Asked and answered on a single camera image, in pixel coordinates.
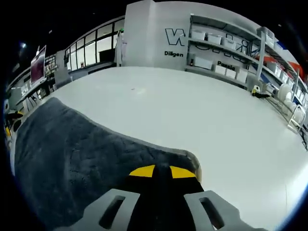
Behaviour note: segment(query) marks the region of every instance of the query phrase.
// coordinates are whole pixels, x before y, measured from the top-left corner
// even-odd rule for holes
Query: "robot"
[[[196,176],[169,165],[140,167],[88,205],[83,217],[55,231],[266,231],[244,223],[237,208]]]

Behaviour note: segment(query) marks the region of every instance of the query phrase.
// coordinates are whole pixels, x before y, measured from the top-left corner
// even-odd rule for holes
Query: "white wall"
[[[237,13],[212,5],[184,1],[139,1],[127,6],[124,33],[127,50],[123,64],[183,70],[186,64],[190,14],[192,13],[231,22],[253,33],[256,33],[256,29],[260,27]],[[177,44],[175,43],[178,37],[172,41],[172,32],[176,36],[182,34]],[[182,53],[183,57],[168,56],[165,55],[165,51]]]
[[[152,0],[139,1],[126,7],[124,39],[129,41],[129,46],[124,65],[154,66],[155,7],[156,3]]]

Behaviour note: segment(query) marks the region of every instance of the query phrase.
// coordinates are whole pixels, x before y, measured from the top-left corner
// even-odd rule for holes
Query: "yellow object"
[[[192,172],[187,169],[170,166],[172,172],[172,178],[188,178],[188,177],[196,177]]]
[[[5,127],[5,131],[6,131],[6,136],[10,137],[11,133],[8,127]]]
[[[130,176],[135,177],[152,177],[155,165],[140,167],[130,173]]]

